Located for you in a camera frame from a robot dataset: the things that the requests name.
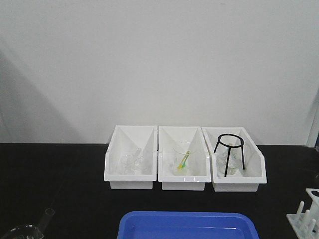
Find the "test tube rack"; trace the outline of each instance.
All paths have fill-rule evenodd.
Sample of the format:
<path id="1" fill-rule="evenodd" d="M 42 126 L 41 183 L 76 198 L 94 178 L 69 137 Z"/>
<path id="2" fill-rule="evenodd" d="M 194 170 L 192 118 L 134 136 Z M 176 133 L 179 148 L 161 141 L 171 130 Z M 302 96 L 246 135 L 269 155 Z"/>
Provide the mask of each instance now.
<path id="1" fill-rule="evenodd" d="M 306 192 L 313 200 L 310 209 L 302 213 L 301 201 L 296 214 L 287 214 L 287 219 L 299 239 L 319 239 L 319 189 L 307 188 Z"/>

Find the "glassware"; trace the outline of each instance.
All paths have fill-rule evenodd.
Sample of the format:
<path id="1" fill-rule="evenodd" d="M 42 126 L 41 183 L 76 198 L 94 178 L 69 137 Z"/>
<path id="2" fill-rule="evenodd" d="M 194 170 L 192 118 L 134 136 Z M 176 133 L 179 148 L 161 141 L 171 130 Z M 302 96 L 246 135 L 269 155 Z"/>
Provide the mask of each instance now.
<path id="1" fill-rule="evenodd" d="M 221 173 L 225 173 L 227 164 L 228 151 L 217 156 L 218 170 Z M 227 175 L 233 175 L 236 173 L 238 167 L 240 166 L 240 160 L 237 158 L 236 154 L 232 151 L 229 155 L 229 162 L 227 168 Z"/>
<path id="2" fill-rule="evenodd" d="M 43 232 L 48 226 L 54 213 L 55 212 L 52 208 L 47 208 L 44 211 L 38 226 L 29 224 L 16 226 L 4 234 L 1 239 L 42 239 L 44 238 Z"/>

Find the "plastic bin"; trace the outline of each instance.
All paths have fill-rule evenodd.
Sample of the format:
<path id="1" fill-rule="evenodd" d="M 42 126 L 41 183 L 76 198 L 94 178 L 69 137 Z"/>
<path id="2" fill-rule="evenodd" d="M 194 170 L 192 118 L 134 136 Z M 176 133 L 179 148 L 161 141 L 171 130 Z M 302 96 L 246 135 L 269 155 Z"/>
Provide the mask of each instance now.
<path id="1" fill-rule="evenodd" d="M 243 127 L 202 127 L 209 152 L 211 154 L 212 183 L 216 192 L 256 192 L 259 184 L 267 183 L 265 159 L 247 131 Z M 239 164 L 236 173 L 224 177 L 224 168 L 221 167 L 220 158 L 225 155 L 227 148 L 219 144 L 216 153 L 214 149 L 221 134 L 235 134 L 244 140 L 243 152 L 245 170 Z M 235 137 L 223 138 L 226 144 L 238 145 L 239 139 Z M 241 149 L 233 148 L 232 153 L 241 159 Z"/>
<path id="2" fill-rule="evenodd" d="M 105 154 L 112 189 L 152 189 L 157 179 L 158 127 L 117 125 Z"/>
<path id="3" fill-rule="evenodd" d="M 252 221 L 238 213 L 130 212 L 118 239 L 259 239 Z"/>
<path id="4" fill-rule="evenodd" d="M 210 160 L 200 127 L 159 126 L 158 175 L 163 190 L 204 190 L 211 181 Z"/>

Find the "black table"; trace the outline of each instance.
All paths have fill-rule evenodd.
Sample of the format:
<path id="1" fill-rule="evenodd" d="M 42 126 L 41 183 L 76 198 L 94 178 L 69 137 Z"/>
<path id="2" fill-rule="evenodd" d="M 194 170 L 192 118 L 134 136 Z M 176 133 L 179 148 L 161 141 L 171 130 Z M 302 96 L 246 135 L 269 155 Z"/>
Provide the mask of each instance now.
<path id="1" fill-rule="evenodd" d="M 235 212 L 248 216 L 261 239 L 296 239 L 286 219 L 306 188 L 319 188 L 319 153 L 304 146 L 258 146 L 266 160 L 267 184 L 255 193 L 111 190 L 103 181 L 107 144 L 0 144 L 0 236 L 21 224 L 36 224 L 55 210 L 47 239 L 115 239 L 130 211 Z"/>

